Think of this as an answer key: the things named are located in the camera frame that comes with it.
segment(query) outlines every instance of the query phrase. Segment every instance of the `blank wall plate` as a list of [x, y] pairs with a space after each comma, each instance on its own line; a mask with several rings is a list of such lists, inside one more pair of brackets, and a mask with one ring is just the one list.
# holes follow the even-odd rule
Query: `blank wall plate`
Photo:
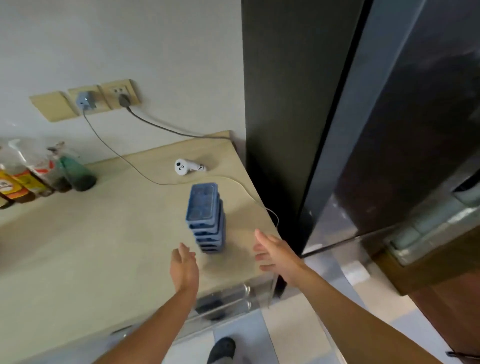
[[78, 116], [68, 99], [60, 91], [30, 96], [30, 101], [49, 122], [67, 120]]
[[118, 102], [118, 96], [121, 94], [127, 95], [132, 105], [140, 104], [132, 82], [129, 79], [107, 82], [106, 84], [101, 84], [100, 88], [112, 109], [122, 108]]
[[108, 103], [105, 101], [105, 97], [100, 91], [100, 88], [97, 85], [93, 86], [82, 86], [78, 88], [71, 88], [68, 90], [68, 93], [70, 94], [70, 98], [72, 99], [73, 102], [77, 99], [78, 93], [81, 91], [93, 91], [94, 99], [95, 99], [95, 105], [96, 108], [93, 110], [88, 110], [85, 112], [85, 114], [97, 114], [99, 112], [105, 112], [105, 111], [110, 111], [111, 108], [108, 106]]

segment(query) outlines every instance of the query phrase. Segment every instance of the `countertop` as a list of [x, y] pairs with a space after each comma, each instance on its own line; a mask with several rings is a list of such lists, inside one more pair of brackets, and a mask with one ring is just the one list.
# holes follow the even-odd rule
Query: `countertop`
[[[215, 135], [228, 135], [221, 132]], [[191, 139], [90, 165], [98, 182], [0, 211], [0, 362], [11, 363], [153, 313], [174, 293], [170, 253], [197, 252], [199, 296], [262, 274], [253, 230], [276, 234], [232, 143]], [[208, 172], [175, 173], [178, 158]], [[227, 216], [227, 243], [202, 254], [185, 223], [193, 183], [216, 182]]]

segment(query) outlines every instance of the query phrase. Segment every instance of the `black refrigerator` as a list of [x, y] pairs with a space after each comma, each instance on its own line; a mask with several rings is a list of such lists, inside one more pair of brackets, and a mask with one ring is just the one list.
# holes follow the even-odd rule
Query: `black refrigerator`
[[297, 254], [363, 237], [408, 264], [478, 225], [478, 1], [243, 0], [242, 24], [246, 167]]

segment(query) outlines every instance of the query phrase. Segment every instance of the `white handheld device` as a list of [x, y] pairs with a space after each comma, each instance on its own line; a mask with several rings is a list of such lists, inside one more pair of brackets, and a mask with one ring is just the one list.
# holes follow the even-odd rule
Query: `white handheld device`
[[186, 175], [190, 170], [207, 170], [207, 168], [203, 164], [188, 159], [177, 159], [175, 161], [175, 172], [180, 176]]

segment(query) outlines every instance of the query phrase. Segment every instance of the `brown wooden surface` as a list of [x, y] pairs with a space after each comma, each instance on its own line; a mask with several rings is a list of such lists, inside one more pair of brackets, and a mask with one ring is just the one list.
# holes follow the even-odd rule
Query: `brown wooden surface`
[[480, 270], [424, 287], [409, 296], [454, 351], [480, 355]]
[[480, 226], [406, 267], [387, 250], [372, 259], [399, 293], [406, 295], [480, 268]]

